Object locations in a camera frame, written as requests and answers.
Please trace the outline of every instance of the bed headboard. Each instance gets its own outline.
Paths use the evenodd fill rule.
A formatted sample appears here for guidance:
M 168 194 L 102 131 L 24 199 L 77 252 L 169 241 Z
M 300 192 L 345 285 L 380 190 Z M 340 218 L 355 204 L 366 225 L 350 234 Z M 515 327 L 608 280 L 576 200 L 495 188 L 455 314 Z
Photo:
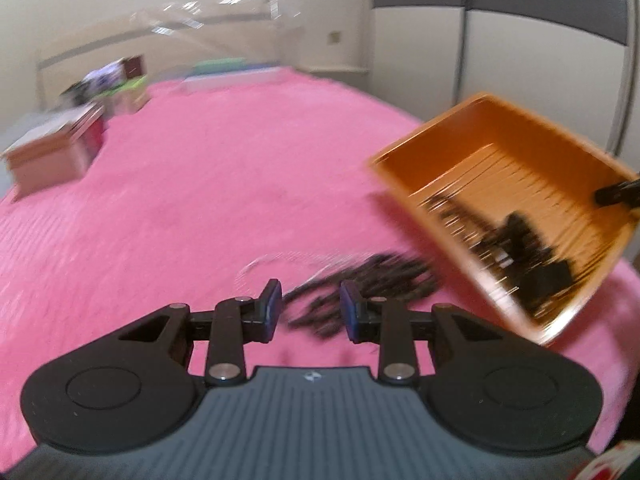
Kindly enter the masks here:
M 278 0 L 220 0 L 167 4 L 83 28 L 38 51 L 40 107 L 52 107 L 88 72 L 122 57 L 143 54 L 151 81 L 185 75 L 208 59 L 285 62 L 289 16 Z

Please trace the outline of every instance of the plastic wrap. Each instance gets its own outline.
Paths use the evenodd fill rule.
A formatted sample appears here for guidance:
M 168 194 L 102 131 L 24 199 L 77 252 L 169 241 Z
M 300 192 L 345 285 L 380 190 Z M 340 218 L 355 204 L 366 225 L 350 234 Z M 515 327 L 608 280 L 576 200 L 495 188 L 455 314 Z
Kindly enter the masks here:
M 39 52 L 40 101 L 48 108 L 89 72 L 121 58 L 144 56 L 150 82 L 197 73 L 296 65 L 300 12 L 281 0 L 171 3 L 92 25 Z

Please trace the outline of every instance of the silver bolt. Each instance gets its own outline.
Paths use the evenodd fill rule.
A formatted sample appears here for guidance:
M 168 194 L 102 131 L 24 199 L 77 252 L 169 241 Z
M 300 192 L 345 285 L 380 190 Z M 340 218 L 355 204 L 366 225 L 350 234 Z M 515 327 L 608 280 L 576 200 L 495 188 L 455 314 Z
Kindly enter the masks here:
M 231 363 L 218 363 L 209 368 L 209 375 L 220 381 L 228 381 L 240 375 L 240 368 Z
M 383 373 L 389 378 L 396 381 L 403 381 L 415 374 L 415 368 L 407 363 L 392 363 L 385 366 Z

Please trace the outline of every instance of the gray gripper base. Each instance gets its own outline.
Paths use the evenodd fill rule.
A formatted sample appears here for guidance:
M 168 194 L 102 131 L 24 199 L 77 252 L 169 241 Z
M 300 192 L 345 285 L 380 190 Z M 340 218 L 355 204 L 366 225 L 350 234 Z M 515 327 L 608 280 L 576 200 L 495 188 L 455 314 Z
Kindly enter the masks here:
M 9 480 L 553 480 L 593 456 L 500 456 L 441 428 L 418 395 L 368 368 L 259 368 L 210 390 L 194 416 L 150 446 L 78 456 L 39 446 Z

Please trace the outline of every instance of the pink bedsheet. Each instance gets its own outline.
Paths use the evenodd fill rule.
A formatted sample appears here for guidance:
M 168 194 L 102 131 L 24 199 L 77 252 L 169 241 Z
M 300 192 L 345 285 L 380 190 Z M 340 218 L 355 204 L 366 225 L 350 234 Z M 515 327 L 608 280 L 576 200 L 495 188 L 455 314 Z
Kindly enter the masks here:
M 385 250 L 432 256 L 452 302 L 491 316 L 364 168 L 369 155 L 418 121 L 326 80 L 288 73 L 281 84 L 180 94 L 174 84 L 133 116 L 114 118 L 106 145 L 78 182 L 0 203 L 0 470 L 33 441 L 20 388 L 50 359 L 174 301 L 192 310 L 285 289 L 318 266 L 311 256 Z M 236 274 L 264 254 L 246 290 Z M 605 407 L 591 439 L 603 449 L 640 363 L 640 278 L 621 262 L 555 348 L 598 378 Z M 432 370 L 419 344 L 423 373 Z M 371 365 L 374 345 L 341 334 L 318 342 L 283 326 L 246 348 L 256 364 Z M 196 348 L 191 370 L 204 367 Z

